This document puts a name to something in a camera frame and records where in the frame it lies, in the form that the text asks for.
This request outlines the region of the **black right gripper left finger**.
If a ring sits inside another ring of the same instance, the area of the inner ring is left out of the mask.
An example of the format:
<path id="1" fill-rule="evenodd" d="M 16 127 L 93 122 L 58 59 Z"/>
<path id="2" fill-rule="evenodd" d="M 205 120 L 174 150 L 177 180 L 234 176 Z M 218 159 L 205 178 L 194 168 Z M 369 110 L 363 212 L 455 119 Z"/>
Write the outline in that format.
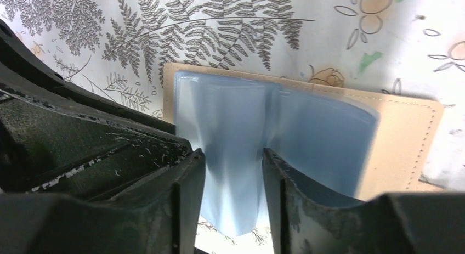
<path id="1" fill-rule="evenodd" d="M 197 149 L 109 200 L 3 194 L 1 253 L 197 253 L 205 173 Z"/>

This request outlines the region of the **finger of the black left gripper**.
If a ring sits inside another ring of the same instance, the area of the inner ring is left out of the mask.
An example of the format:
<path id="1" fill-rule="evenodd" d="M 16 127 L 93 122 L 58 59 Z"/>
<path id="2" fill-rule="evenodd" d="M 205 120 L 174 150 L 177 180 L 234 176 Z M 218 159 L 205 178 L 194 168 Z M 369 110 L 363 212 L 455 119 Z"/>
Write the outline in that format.
<path id="1" fill-rule="evenodd" d="M 65 81 L 1 23 L 1 190 L 112 197 L 183 161 L 174 126 Z"/>

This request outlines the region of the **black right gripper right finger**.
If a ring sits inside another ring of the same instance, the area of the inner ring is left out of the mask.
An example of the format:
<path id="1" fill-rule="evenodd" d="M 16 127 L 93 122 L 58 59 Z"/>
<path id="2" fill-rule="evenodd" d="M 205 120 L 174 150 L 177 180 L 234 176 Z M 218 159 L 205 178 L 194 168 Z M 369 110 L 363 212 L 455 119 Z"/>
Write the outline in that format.
<path id="1" fill-rule="evenodd" d="M 275 253 L 464 253 L 464 193 L 340 194 L 263 151 Z"/>

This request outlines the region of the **beige leather card holder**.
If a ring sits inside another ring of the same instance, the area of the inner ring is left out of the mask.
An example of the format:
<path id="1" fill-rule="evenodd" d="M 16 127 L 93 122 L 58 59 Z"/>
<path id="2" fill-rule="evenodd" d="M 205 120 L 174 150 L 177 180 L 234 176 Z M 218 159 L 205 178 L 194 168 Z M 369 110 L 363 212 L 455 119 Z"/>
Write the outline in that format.
<path id="1" fill-rule="evenodd" d="M 262 152 L 368 200 L 416 190 L 444 112 L 434 100 L 167 63 L 163 118 L 206 156 L 200 214 L 239 236 L 268 219 Z"/>

